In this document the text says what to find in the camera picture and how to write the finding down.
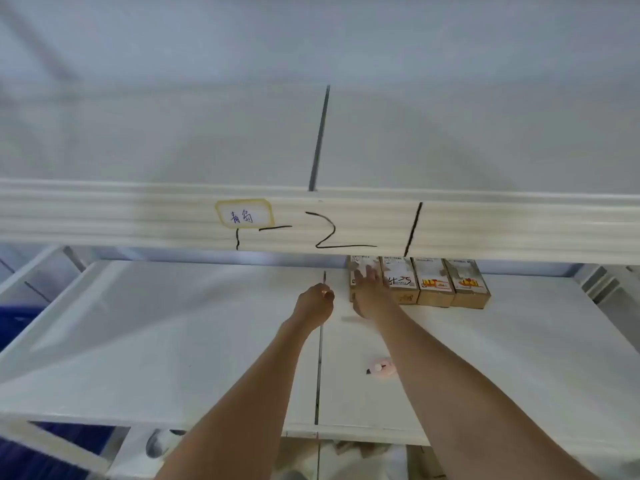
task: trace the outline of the left hand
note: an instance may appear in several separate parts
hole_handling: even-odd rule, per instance
[[[324,283],[311,286],[298,297],[291,320],[304,325],[311,333],[331,316],[334,297],[331,288]]]

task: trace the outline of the hand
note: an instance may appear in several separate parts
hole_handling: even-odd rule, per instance
[[[303,325],[311,333],[331,316],[333,298],[333,291],[324,283],[311,286],[298,297],[290,320]]]
[[[359,269],[354,272],[356,278],[356,299],[353,309],[364,318],[373,318],[375,312],[384,311],[388,306],[395,306],[389,285],[378,275],[378,271],[367,266],[367,275],[363,276]]]

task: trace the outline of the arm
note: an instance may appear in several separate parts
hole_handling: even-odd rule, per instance
[[[449,478],[596,478],[489,379],[411,320],[369,266],[365,278],[356,272],[356,303],[376,323]]]
[[[156,480],[268,479],[300,350],[332,311],[327,285],[318,283],[302,293],[271,344],[185,435]]]

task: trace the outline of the small product box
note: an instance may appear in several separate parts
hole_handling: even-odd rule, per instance
[[[444,259],[456,290],[451,306],[482,309],[491,298],[489,288],[473,259]]]
[[[411,259],[382,256],[380,262],[382,273],[396,301],[401,305],[415,305],[420,290],[418,290]]]
[[[349,300],[354,302],[356,277],[354,272],[359,270],[363,276],[367,275],[367,265],[372,266],[378,270],[378,274],[382,277],[382,270],[380,269],[380,258],[378,256],[347,256],[347,268],[349,270]]]
[[[456,296],[444,262],[440,258],[412,258],[418,279],[418,305],[448,308]]]

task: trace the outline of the right hand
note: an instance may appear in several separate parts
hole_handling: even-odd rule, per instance
[[[363,276],[359,269],[354,272],[356,279],[353,309],[364,318],[373,318],[376,311],[384,310],[388,305],[395,305],[391,290],[386,280],[378,271],[367,266],[367,275]]]

